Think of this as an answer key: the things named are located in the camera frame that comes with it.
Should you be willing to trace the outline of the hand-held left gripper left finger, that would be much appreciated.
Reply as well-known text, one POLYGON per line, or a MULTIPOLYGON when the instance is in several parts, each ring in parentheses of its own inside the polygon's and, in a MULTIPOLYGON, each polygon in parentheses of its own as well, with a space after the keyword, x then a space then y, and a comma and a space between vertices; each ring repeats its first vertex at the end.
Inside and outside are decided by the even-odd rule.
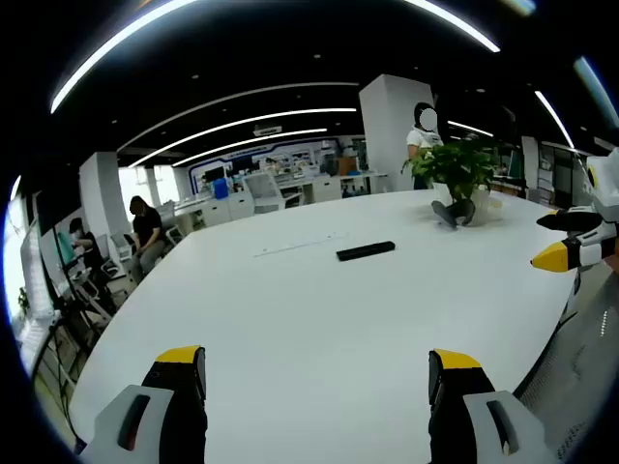
POLYGON ((159 355, 139 385, 129 385, 97 415, 83 463, 203 463, 205 349, 159 355))

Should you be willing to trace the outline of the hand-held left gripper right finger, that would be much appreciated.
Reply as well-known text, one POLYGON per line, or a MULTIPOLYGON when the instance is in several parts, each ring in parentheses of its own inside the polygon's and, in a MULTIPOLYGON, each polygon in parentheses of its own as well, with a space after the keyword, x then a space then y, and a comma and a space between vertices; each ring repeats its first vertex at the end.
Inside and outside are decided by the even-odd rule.
POLYGON ((432 463, 554 463, 543 424, 468 355, 428 353, 432 463))

